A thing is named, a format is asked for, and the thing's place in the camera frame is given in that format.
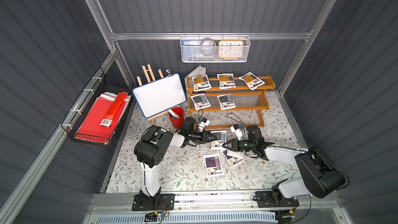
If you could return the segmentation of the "dark blue coffee bag under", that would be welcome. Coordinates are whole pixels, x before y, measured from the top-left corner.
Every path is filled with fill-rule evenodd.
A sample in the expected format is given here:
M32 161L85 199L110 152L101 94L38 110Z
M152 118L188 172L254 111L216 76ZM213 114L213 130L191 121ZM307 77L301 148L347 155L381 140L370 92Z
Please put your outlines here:
M207 99L205 93L195 94L193 96L190 96L190 98L193 101L195 110L197 111L211 107L211 104Z

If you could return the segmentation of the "dark blue coffee bag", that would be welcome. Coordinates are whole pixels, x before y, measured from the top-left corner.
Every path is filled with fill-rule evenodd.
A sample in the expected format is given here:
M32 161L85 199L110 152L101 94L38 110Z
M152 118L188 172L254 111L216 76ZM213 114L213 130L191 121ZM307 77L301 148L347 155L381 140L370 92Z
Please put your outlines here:
M230 110L236 108L236 105L232 98L232 94L218 95L217 99L219 101L221 110Z

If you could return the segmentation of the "yellow coffee bag top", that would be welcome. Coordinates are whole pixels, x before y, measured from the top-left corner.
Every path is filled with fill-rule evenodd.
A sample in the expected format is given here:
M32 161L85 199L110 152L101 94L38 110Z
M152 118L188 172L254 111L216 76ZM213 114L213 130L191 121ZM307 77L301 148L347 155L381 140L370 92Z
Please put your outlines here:
M206 91L208 89L211 89L211 84L208 80L207 75L193 77L192 82L193 82L193 89L195 92Z

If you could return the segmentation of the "yellow coffee bag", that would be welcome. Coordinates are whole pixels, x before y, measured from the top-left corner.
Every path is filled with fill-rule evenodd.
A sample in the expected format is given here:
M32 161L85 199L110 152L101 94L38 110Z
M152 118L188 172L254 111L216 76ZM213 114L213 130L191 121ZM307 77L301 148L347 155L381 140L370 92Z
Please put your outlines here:
M193 77L192 82L193 82L193 89L195 92L206 91L208 89L211 89L211 84L208 80L207 75Z
M265 84L263 80L254 75L252 72L248 72L245 75L239 77L238 79L244 81L250 90L256 90L258 87L263 86Z
M230 74L217 74L220 90L236 88L234 75Z

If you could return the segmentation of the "yellow coffee bag front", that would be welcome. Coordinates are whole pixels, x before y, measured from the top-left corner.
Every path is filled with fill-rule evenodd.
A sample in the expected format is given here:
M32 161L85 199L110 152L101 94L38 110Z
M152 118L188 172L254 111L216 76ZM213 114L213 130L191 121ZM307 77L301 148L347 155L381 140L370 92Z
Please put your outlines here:
M263 86L265 84L263 80L254 75L252 72L248 72L245 75L239 77L238 79L244 81L250 90L256 90L258 87Z

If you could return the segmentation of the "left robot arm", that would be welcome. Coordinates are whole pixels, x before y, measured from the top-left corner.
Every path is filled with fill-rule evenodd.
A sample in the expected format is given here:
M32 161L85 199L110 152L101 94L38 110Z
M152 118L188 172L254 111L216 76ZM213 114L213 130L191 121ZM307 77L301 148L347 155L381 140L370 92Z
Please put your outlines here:
M147 128L134 148L134 154L142 169L143 185L139 196L152 205L160 200L161 186L159 184L159 168L169 147L184 148L210 143L216 140L205 128L210 121L202 118L200 123L192 117L187 117L181 128L170 131L157 125Z

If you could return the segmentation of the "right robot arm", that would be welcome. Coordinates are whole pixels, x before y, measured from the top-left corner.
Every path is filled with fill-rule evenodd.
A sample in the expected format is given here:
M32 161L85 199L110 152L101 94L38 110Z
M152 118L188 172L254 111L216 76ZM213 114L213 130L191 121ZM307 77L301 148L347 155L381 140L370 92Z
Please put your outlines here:
M320 147L293 149L267 142L258 126L246 128L248 139L242 139L238 125L231 127L236 138L224 143L223 148L233 152L250 151L266 161L277 161L298 168L299 177L285 179L272 187L274 203L298 196L315 196L319 199L349 185L348 176L338 168Z

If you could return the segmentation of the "purple coffee bag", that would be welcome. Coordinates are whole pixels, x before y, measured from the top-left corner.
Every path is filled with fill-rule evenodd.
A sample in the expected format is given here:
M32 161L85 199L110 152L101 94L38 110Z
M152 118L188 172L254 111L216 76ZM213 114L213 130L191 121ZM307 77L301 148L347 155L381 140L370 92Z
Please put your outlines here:
M224 176L224 169L219 154L204 155L206 177Z
M230 167L236 167L244 162L244 154L242 152L235 152L228 149L223 149L222 154Z

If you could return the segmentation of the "red cup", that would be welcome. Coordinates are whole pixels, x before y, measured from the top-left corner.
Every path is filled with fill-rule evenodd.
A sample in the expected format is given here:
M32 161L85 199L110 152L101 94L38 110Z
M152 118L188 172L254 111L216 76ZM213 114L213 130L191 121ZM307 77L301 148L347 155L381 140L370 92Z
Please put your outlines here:
M174 107L169 110L169 119L174 128L179 129L183 126L185 112L181 107Z

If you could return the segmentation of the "wooden easel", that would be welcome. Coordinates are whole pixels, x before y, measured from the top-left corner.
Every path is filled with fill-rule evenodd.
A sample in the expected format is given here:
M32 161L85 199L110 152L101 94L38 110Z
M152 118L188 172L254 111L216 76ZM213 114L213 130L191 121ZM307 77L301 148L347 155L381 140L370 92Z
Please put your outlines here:
M152 70L152 67L151 67L150 64L143 65L143 66L142 66L142 69L143 69L144 75L145 75L146 80L147 80L148 83L156 81L155 75L154 75L154 73L153 73L153 70ZM161 79L165 77L165 76L163 75L163 72L162 72L161 69L158 70L158 74L159 74L159 76L160 76ZM139 85L139 86L142 86L143 83L142 83L141 78L140 78L139 76L137 76L136 79L137 79L138 85ZM164 116L164 115L167 115L168 113L169 113L168 110L163 111L163 112L160 112L159 114L154 115L154 116L148 118L148 120L150 120L151 123L152 123L153 125L155 125L155 119L156 119L156 118L161 117L161 116Z

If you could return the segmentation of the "red long box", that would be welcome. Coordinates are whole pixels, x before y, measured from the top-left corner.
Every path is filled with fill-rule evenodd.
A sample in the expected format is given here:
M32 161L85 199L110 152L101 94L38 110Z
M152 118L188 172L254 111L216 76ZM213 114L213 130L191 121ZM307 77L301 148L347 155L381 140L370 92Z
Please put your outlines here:
M121 107L122 103L124 102L125 98L128 96L127 92L120 92L118 93L117 97L115 98L113 104L109 108L107 114L103 118L100 123L100 126L110 127L113 120L115 119L119 108Z

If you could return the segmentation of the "round grey tape roll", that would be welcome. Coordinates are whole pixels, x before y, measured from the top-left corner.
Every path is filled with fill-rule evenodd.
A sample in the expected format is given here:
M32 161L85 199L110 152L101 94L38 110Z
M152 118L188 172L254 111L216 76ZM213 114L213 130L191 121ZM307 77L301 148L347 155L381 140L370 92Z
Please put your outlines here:
M200 43L200 53L204 57L213 57L216 47L216 42L212 38L203 38Z

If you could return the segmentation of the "red folder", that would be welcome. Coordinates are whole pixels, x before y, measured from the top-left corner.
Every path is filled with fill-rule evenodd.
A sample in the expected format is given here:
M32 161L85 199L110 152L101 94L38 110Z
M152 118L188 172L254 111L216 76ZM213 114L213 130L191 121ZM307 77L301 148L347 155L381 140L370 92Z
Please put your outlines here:
M116 94L110 92L102 93L97 97L87 117L77 130L75 138L83 141L108 144L131 98L130 95L125 98L110 127L100 126L101 121L107 114L116 97Z

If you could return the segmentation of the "whiteboard with blue frame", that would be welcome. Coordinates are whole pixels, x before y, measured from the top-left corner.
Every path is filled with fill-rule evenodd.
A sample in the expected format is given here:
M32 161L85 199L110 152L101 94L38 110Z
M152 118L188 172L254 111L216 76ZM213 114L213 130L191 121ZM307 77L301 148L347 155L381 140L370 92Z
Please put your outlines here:
M132 93L145 118L151 118L187 100L178 73L136 87Z

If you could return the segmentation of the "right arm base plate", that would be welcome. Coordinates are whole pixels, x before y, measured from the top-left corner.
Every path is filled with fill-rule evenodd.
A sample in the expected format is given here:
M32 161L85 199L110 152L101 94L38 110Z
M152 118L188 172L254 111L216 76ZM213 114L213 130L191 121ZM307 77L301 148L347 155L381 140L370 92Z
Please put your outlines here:
M257 202L259 208L265 207L292 207L300 206L297 198L285 198L276 191L256 191L253 200Z

